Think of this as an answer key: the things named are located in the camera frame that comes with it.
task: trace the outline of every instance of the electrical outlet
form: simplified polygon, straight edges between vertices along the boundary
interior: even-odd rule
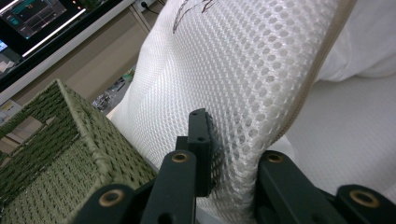
[[[137,9],[142,12],[142,11],[146,10],[145,8],[142,7],[142,2],[146,2],[146,4],[148,6],[151,6],[151,4],[153,4],[155,1],[156,0],[136,0],[135,3],[137,6]]]

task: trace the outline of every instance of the white pillow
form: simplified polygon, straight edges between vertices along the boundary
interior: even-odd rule
[[[189,113],[206,108],[223,158],[217,186],[198,205],[223,221],[248,222],[259,158],[297,115],[352,6],[168,1],[112,120],[160,167],[177,136],[187,135]]]

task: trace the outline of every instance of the screw hole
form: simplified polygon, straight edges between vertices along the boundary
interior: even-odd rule
[[[124,197],[124,193],[120,189],[112,189],[102,194],[99,199],[99,204],[103,207],[111,207],[120,203]]]
[[[283,157],[274,153],[268,154],[267,155],[267,160],[270,162],[282,162]]]
[[[189,157],[184,153],[177,153],[172,156],[172,161],[175,162],[185,162]]]
[[[379,200],[370,192],[354,189],[349,192],[349,196],[353,201],[366,207],[377,208],[379,206]]]

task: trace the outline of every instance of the white fabric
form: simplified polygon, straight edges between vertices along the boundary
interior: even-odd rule
[[[318,74],[319,80],[384,77],[396,71],[396,1],[359,0]]]
[[[359,184],[396,203],[395,85],[390,76],[314,86],[286,133],[314,185],[334,194]]]
[[[134,81],[113,117],[160,167],[205,107],[223,153],[217,186],[198,205],[251,218],[257,164],[294,112],[337,0],[168,1],[144,43]]]

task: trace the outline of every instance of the mesh cushion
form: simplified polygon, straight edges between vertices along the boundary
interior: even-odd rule
[[[205,107],[223,157],[217,186],[198,205],[218,219],[249,221],[260,155],[298,112],[349,3],[169,1],[114,123],[160,167],[187,134],[189,113]]]

